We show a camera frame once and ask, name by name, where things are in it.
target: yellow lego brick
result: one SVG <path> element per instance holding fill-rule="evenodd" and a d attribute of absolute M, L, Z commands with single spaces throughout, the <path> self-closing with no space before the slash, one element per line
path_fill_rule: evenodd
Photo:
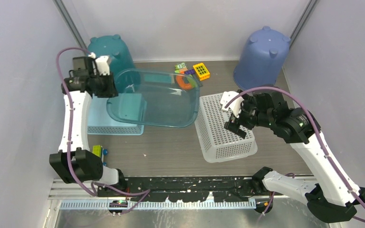
<path fill-rule="evenodd" d="M 101 154 L 103 152 L 103 148 L 100 145 L 93 146 L 93 154 L 97 157 L 101 158 Z"/>
<path fill-rule="evenodd" d="M 196 74 L 198 75 L 200 81 L 211 77 L 211 73 L 208 71 L 205 64 L 198 63 L 198 64 L 194 65 L 193 67 L 194 67 L 194 70 L 195 70 Z"/>

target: white plastic basket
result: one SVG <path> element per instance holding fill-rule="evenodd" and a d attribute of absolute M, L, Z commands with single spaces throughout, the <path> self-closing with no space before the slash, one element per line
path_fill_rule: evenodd
<path fill-rule="evenodd" d="M 240 127 L 247 135 L 245 139 L 224 129 L 231 112 L 222 112 L 219 103 L 222 94 L 201 96 L 195 128 L 204 159 L 207 162 L 226 162 L 245 158 L 257 152 L 252 131 Z"/>
<path fill-rule="evenodd" d="M 107 113 L 107 99 L 94 97 L 89 109 L 87 134 L 99 135 L 141 135 L 144 126 L 134 123 L 121 123 L 113 120 Z"/>

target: white enclosure wall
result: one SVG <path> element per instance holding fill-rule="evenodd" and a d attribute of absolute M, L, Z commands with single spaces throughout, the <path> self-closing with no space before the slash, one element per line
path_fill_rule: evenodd
<path fill-rule="evenodd" d="M 85 43 L 120 34 L 135 61 L 230 60 L 269 25 L 290 36 L 308 0 L 65 0 Z"/>
<path fill-rule="evenodd" d="M 291 92 L 319 120 L 344 169 L 365 187 L 365 1 L 321 0 L 285 71 Z M 355 220 L 344 226 L 365 227 Z"/>
<path fill-rule="evenodd" d="M 0 0 L 0 228 L 42 226 L 65 111 L 55 56 L 75 45 L 53 1 Z"/>

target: toy block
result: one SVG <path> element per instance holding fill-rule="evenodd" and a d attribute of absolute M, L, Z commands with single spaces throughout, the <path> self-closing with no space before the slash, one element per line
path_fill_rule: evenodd
<path fill-rule="evenodd" d="M 199 86 L 199 85 L 198 85 L 198 83 L 195 81 L 195 79 L 194 79 L 191 75 L 188 75 L 188 77 L 187 77 L 187 81 L 188 81 L 188 83 L 190 83 L 190 84 L 191 84 L 191 86 L 192 86 L 193 88 L 195 88 L 195 87 Z"/>
<path fill-rule="evenodd" d="M 181 87 L 181 89 L 185 89 L 185 90 L 190 90 L 193 88 L 192 85 L 195 85 L 195 84 L 191 84 L 190 81 L 188 80 L 188 78 L 186 78 L 182 75 L 176 75 L 175 81 Z"/>
<path fill-rule="evenodd" d="M 195 74 L 195 70 L 194 70 L 194 69 L 186 70 L 186 71 L 184 72 L 184 74 L 186 74 L 186 75 L 193 75 L 193 74 Z"/>
<path fill-rule="evenodd" d="M 180 63 L 180 64 L 177 64 L 177 65 L 174 65 L 174 67 L 175 67 L 176 70 L 187 68 L 185 63 Z"/>
<path fill-rule="evenodd" d="M 208 71 L 208 69 L 205 67 L 205 64 L 198 63 L 198 64 L 194 65 L 193 67 L 194 67 L 196 74 L 199 77 L 199 80 L 202 81 L 202 80 L 205 80 L 205 79 L 211 77 L 211 74 Z"/>
<path fill-rule="evenodd" d="M 92 153 L 96 155 L 97 157 L 101 158 L 102 156 L 103 147 L 100 145 L 93 146 Z"/>
<path fill-rule="evenodd" d="M 185 68 L 181 68 L 181 69 L 179 69 L 179 71 L 180 71 L 180 73 L 181 73 L 181 74 L 184 74 L 184 72 L 185 72 L 185 71 L 187 71 L 187 70 L 188 70 L 188 69 L 187 69 L 186 67 L 185 67 Z"/>
<path fill-rule="evenodd" d="M 195 79 L 196 84 L 198 84 L 199 87 L 203 86 L 202 82 L 199 80 L 199 77 L 196 74 L 192 74 L 192 77 Z"/>

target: clear plastic container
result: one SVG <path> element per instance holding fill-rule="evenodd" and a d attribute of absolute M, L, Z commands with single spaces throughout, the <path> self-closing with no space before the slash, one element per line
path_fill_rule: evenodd
<path fill-rule="evenodd" d="M 115 84 L 123 93 L 108 99 L 107 112 L 116 121 L 181 128 L 198 115 L 199 86 L 189 75 L 126 69 Z"/>

